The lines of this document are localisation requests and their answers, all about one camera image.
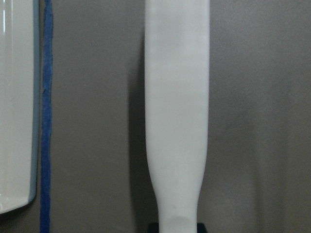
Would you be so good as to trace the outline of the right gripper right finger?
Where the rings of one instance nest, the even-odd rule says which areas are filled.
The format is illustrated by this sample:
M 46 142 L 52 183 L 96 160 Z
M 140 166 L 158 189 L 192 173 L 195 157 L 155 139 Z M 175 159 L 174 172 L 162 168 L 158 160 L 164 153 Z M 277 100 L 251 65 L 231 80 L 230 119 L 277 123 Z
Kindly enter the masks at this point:
M 204 223 L 197 223 L 197 233 L 207 233 Z

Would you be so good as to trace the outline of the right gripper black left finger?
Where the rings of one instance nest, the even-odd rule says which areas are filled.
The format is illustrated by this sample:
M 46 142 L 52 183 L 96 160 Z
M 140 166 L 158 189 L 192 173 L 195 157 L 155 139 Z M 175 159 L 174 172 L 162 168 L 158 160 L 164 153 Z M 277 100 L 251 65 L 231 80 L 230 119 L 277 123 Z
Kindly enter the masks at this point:
M 147 233 L 159 233 L 159 223 L 152 222 L 148 225 Z

